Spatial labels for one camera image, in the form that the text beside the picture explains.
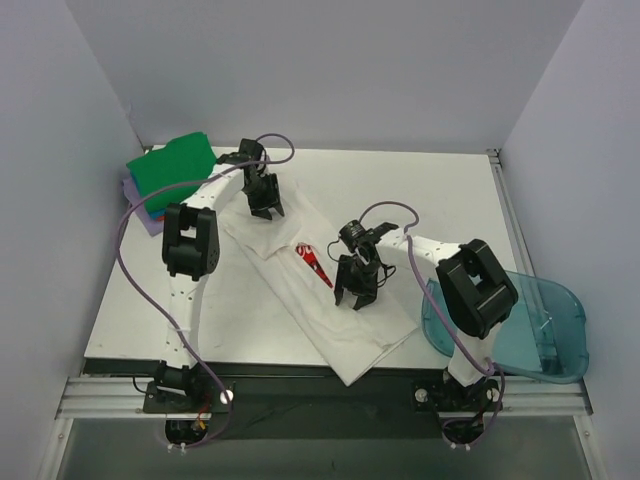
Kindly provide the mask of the white t-shirt red print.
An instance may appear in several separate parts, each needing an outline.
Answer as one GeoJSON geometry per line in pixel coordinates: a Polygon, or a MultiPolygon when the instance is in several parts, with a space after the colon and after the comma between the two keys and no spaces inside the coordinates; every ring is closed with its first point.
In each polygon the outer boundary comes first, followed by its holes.
{"type": "Polygon", "coordinates": [[[350,386],[416,331],[417,323],[388,293],[358,311],[346,303],[337,306],[333,288],[298,252],[303,247],[313,253],[334,280],[337,265],[326,245],[336,231],[295,181],[283,178],[280,188],[283,217],[253,217],[246,197],[237,194],[223,209],[220,223],[321,357],[350,386]]]}

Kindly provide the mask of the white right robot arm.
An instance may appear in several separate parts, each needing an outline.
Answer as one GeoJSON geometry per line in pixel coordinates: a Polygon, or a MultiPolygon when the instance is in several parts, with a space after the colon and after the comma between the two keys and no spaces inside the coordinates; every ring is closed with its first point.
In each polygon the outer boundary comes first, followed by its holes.
{"type": "Polygon", "coordinates": [[[448,404],[465,408],[479,395],[478,382],[496,370],[492,352],[501,324],[519,299],[518,291],[488,244],[479,239],[444,243],[384,222],[365,228],[352,220],[338,233],[348,252],[337,260],[335,303],[346,293],[358,311],[373,304],[384,276],[411,270],[421,293],[454,341],[449,378],[443,383],[448,404]]]}

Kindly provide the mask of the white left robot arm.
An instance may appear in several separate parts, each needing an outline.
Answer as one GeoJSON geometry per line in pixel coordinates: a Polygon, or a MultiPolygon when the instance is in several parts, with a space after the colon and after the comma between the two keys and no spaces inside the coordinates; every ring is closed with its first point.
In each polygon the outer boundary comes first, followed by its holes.
{"type": "Polygon", "coordinates": [[[198,352],[205,286],[221,254],[217,215],[239,193],[255,218],[271,221],[274,214],[284,215],[277,175],[267,162],[258,139],[243,139],[237,151],[219,157],[212,182],[167,207],[161,257],[169,273],[172,321],[154,382],[179,411],[195,409],[207,390],[193,355],[198,352]]]}

